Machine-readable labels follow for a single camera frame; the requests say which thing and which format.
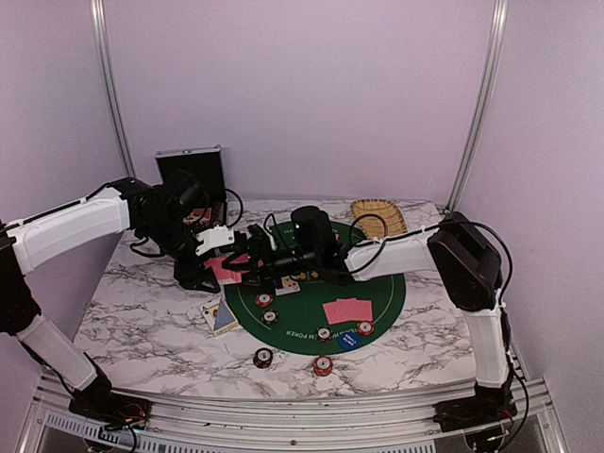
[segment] poker chip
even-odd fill
[[[321,343],[328,343],[333,338],[333,330],[329,327],[317,328],[317,338]]]
[[[375,328],[373,323],[370,323],[369,321],[362,321],[357,324],[357,331],[360,335],[365,337],[374,333],[374,330]]]
[[[262,323],[266,326],[271,326],[272,324],[276,324],[279,320],[279,315],[274,310],[267,310],[262,314]]]
[[[265,309],[271,305],[274,300],[275,298],[271,294],[258,294],[256,296],[256,305],[261,309]]]
[[[314,360],[314,374],[317,376],[327,376],[333,370],[333,360],[330,357],[321,356]]]
[[[258,368],[268,368],[273,362],[273,352],[266,347],[261,347],[254,354],[254,364]]]
[[[301,272],[300,274],[296,274],[295,276],[292,276],[292,280],[295,280],[295,281],[304,281],[308,277],[309,276],[307,276],[306,272]]]
[[[361,345],[361,338],[356,333],[345,333],[340,337],[340,346],[346,351],[357,349]]]

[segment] white arm segment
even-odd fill
[[[17,338],[75,389],[84,390],[96,378],[96,370],[88,358],[43,314],[17,333]]]
[[[501,308],[461,311],[470,329],[476,360],[476,381],[482,387],[498,389],[508,378],[510,368],[501,329]]]
[[[354,274],[357,281],[403,274],[412,271],[436,271],[436,264],[428,250],[428,238],[433,232],[418,234],[408,239],[386,243],[379,257],[367,269]],[[353,247],[345,259],[348,270],[359,269],[378,252],[380,243]]]
[[[130,227],[128,204],[112,188],[90,200],[46,215],[8,232],[16,239],[13,249],[24,275],[43,262],[93,239],[120,233]]]

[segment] red poker chip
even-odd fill
[[[274,300],[275,298],[272,294],[258,294],[256,296],[256,305],[258,305],[261,309],[265,309],[271,305]]]
[[[328,376],[333,370],[333,360],[331,357],[320,356],[314,360],[314,364],[312,366],[314,368],[314,374],[317,376]]]
[[[358,333],[365,337],[374,333],[375,330],[374,324],[370,323],[369,321],[362,321],[357,324]]]

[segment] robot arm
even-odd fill
[[[152,239],[175,259],[175,275],[182,286],[195,288],[215,281],[203,263],[213,248],[231,244],[234,238],[224,227],[193,232],[183,225],[202,196],[201,185],[184,172],[155,187],[125,178],[32,218],[0,224],[0,332],[17,337],[75,389],[71,408],[75,412],[110,418],[117,411],[126,413],[129,403],[148,403],[110,392],[103,372],[42,314],[24,275],[67,250],[134,229],[139,238]],[[217,283],[204,288],[216,287]]]
[[[292,222],[296,246],[274,251],[259,227],[249,228],[251,237],[239,250],[239,255],[250,257],[245,265],[249,277],[243,276],[243,284],[270,292],[278,287],[281,277],[306,270],[341,285],[410,271],[438,271],[449,298],[461,309],[469,327],[477,383],[475,396],[436,405],[435,420],[443,431],[449,431],[517,413],[511,393],[510,327],[499,301],[501,258],[472,222],[459,212],[451,212],[437,229],[386,238],[386,244],[365,241],[355,246],[337,243],[327,214],[316,207],[295,210]],[[229,260],[224,266],[242,269]]]

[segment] metal rod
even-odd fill
[[[92,25],[94,27],[94,37],[98,50],[99,61],[101,63],[101,72],[103,81],[105,82],[105,94],[109,103],[109,113],[113,123],[113,131],[117,141],[120,158],[124,171],[127,176],[136,177],[130,147],[124,128],[124,121],[120,111],[118,102],[117,90],[115,88],[115,77],[113,75],[113,67],[111,65],[111,53],[109,50],[109,35],[107,25],[105,23],[105,3],[104,0],[91,0],[92,7]]]
[[[499,67],[499,61],[501,60],[501,48],[503,46],[503,35],[508,18],[508,6],[509,0],[495,0],[491,33],[489,35],[487,55],[484,60],[484,69],[482,71],[482,80],[480,82],[476,108],[463,149],[463,155],[461,156],[460,167],[455,177],[451,194],[446,203],[446,208],[448,210],[455,210],[460,204],[461,196],[463,195],[463,190],[465,189],[468,177],[470,176],[470,169],[476,156],[482,124],[486,116],[491,95],[493,94],[497,68]]]

